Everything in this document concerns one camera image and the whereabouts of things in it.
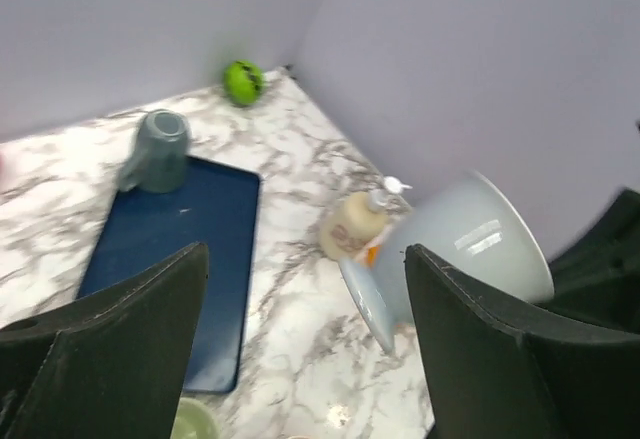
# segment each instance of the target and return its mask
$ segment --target green cup rim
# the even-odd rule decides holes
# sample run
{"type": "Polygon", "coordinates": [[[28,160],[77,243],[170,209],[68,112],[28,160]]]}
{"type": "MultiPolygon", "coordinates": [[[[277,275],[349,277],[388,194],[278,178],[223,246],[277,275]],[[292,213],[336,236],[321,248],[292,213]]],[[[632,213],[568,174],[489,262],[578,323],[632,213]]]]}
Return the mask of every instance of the green cup rim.
{"type": "Polygon", "coordinates": [[[192,407],[196,409],[198,412],[202,413],[202,415],[207,418],[209,424],[211,425],[211,428],[213,429],[213,432],[215,434],[214,435],[215,439],[219,439],[220,427],[218,426],[218,421],[216,420],[216,417],[213,415],[213,412],[207,407],[207,405],[204,402],[198,399],[194,399],[192,397],[181,397],[180,400],[178,401],[178,408],[176,408],[176,417],[178,416],[178,409],[180,408],[181,405],[192,407]]]}

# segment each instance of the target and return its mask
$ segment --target green ball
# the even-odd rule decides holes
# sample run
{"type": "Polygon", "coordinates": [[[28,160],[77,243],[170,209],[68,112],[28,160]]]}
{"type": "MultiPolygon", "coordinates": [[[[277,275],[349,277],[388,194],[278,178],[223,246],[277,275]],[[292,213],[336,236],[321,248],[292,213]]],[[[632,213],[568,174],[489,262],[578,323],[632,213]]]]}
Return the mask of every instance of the green ball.
{"type": "Polygon", "coordinates": [[[224,71],[223,84],[231,102],[250,106],[262,95],[264,74],[251,62],[235,61],[224,71]]]}

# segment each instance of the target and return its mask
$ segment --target orange label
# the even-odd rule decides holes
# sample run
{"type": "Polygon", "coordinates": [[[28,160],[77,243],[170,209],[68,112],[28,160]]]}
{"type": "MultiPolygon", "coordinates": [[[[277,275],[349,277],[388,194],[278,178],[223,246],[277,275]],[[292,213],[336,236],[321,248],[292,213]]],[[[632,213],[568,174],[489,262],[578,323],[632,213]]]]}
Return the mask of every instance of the orange label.
{"type": "Polygon", "coordinates": [[[367,266],[373,267],[373,264],[376,262],[376,256],[378,255],[378,249],[380,249],[380,246],[373,246],[367,251],[367,266]]]}

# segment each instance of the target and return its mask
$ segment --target lavender wall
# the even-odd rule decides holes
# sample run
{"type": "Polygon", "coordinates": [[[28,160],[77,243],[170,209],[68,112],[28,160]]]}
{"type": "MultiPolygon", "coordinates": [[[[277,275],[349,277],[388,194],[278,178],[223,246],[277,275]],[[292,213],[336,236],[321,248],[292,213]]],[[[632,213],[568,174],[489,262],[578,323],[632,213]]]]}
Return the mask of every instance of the lavender wall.
{"type": "Polygon", "coordinates": [[[0,0],[0,140],[290,62],[320,0],[0,0]]]}
{"type": "Polygon", "coordinates": [[[474,167],[544,251],[640,175],[640,0],[324,0],[296,73],[412,202],[474,167]]]}

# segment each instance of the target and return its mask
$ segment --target light green bowl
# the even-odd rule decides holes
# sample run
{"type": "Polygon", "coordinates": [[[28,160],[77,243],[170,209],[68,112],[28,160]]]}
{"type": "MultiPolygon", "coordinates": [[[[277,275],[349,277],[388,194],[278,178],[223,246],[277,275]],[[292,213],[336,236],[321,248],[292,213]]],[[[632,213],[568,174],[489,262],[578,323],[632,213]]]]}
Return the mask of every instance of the light green bowl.
{"type": "Polygon", "coordinates": [[[220,431],[207,406],[188,397],[181,397],[171,439],[219,439],[220,431]]]}

